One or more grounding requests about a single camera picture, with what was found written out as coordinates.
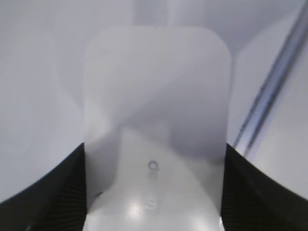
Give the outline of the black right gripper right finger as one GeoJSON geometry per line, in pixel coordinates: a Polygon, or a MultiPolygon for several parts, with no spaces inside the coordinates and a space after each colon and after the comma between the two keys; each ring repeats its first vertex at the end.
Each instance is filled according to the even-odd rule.
{"type": "Polygon", "coordinates": [[[227,231],[306,231],[308,201],[227,145],[221,204],[227,231]]]}

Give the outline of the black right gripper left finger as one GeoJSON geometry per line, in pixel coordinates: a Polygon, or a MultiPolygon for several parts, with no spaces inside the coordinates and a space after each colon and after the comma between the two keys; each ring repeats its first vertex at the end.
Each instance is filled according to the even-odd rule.
{"type": "Polygon", "coordinates": [[[81,231],[87,215],[80,144],[43,178],[0,204],[2,231],[81,231]]]}

